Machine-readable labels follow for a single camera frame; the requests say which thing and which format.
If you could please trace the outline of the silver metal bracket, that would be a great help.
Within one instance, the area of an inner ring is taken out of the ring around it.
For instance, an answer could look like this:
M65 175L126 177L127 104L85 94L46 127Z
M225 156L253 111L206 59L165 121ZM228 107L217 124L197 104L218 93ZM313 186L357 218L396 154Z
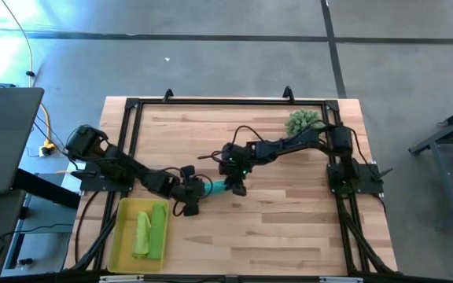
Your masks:
M98 283L135 283L143 281L143 275L109 275L100 276Z
M321 276L319 283L364 283L360 277Z

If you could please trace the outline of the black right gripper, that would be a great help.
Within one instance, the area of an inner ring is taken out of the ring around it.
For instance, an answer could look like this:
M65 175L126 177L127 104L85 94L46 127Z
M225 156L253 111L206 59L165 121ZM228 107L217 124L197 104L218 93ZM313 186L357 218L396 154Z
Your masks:
M223 146L219 162L219 173L230 176L225 179L225 189L245 197L247 194L243 179L252 171L251 152L248 148L227 143Z

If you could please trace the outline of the black desk support beam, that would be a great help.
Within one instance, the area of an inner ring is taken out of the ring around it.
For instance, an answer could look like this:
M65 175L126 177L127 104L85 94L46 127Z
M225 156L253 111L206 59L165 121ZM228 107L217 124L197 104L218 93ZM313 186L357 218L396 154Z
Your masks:
M77 208L80 202L80 195L77 193L22 169L16 171L11 188L23 190L67 208Z

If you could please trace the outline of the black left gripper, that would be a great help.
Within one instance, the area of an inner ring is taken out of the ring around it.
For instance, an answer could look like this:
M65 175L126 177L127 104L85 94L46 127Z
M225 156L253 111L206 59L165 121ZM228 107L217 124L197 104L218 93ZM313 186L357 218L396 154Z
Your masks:
M192 178L195 175L195 167L193 165L186 165L180 168L180 175L182 178ZM195 216L199 214L199 207L197 202L205 195L204 182L199 178L193 178L185 185L181 183L174 186L171 191L171 197L181 203L184 203L182 209L183 215Z

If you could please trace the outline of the teal microfiber towel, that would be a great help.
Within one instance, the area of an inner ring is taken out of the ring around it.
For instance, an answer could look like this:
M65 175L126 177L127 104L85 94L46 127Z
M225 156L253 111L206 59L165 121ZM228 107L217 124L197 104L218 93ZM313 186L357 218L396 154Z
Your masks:
M226 191L227 190L226 190L226 186L224 184L224 181L206 182L204 184L204 194L203 194L202 197L205 198L205 197L209 197L209 196L212 196L212 195L225 193Z

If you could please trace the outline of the dark grey desk top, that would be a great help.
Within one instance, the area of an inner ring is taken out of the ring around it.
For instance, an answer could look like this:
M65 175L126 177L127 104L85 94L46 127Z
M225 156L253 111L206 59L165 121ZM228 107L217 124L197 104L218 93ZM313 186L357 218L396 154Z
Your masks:
M0 193L10 191L44 89L0 88Z

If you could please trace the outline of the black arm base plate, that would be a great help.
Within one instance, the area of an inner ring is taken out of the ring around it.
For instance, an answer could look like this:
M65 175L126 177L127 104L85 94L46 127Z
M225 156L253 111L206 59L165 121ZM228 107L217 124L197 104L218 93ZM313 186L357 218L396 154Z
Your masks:
M130 192L133 189L134 180L125 179L121 182L114 182L101 173L96 164L85 164L85 174L80 179L82 191L99 192Z
M374 177L370 172L378 173L378 168L373 164L329 164L326 174L330 191L336 194L363 193L382 194L383 181Z

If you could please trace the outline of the yellow plastic basket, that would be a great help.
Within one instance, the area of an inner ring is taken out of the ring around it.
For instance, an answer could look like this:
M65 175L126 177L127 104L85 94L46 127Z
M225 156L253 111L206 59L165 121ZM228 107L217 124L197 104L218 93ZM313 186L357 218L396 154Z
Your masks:
M163 254L160 260L133 256L133 245L137 216L140 211L145 211L152 218L153 204L165 203L167 209L166 228L164 235ZM163 270L165 245L168 230L168 202L154 199L124 198L119 202L114 236L110 252L108 270L113 273L157 273Z

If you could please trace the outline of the white paper sheet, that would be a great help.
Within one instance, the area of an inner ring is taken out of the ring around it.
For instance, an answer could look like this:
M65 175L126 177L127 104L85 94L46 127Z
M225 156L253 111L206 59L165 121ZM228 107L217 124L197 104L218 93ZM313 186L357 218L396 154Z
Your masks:
M83 195L83 192L80 189L80 187L82 185L82 181L79 178L74 177L68 171L64 171L63 175L64 175L64 177L63 177L63 180L61 183L61 187L63 187L64 189L67 189L73 193L78 193L79 195Z

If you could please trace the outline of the lime green microfiber towel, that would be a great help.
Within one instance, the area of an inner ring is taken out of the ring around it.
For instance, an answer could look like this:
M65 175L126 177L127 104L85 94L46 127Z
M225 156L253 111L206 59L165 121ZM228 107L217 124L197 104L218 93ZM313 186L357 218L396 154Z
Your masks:
M149 233L149 259L160 260L163 254L167 209L165 203L153 204L151 230Z
M140 211L137 216L133 256L136 258L144 258L149 253L149 235L152 225L148 214L145 211Z

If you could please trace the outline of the black metal table frame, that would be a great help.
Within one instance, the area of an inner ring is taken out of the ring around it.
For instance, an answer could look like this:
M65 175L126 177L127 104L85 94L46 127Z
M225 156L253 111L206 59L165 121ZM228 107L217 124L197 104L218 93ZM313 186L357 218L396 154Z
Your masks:
M227 142L285 137L292 112L311 108L303 99L212 98L194 105L173 99L144 105L130 118L127 137L137 141L134 157L150 168L193 165L207 180L219 180L210 154ZM245 197L230 192L203 199L199 214L174 216L168 204L163 270L178 281L187 274L344 275L347 272L337 204L328 186L327 155L307 149L257 166L247 176Z

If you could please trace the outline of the grey low cart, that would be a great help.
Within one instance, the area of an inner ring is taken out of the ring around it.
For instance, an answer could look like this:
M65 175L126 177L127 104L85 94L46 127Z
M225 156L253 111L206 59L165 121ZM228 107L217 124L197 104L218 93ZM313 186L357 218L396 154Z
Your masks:
M23 216L3 264L3 277L45 274L63 268L76 209L27 195Z

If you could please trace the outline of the green artificial plant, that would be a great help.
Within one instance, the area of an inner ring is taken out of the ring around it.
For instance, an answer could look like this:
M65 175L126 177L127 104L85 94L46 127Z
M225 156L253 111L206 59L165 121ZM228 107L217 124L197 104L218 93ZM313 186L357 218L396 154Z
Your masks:
M293 137L309 128L317 129L325 124L316 111L299 109L289 115L285 122L285 130L288 136Z

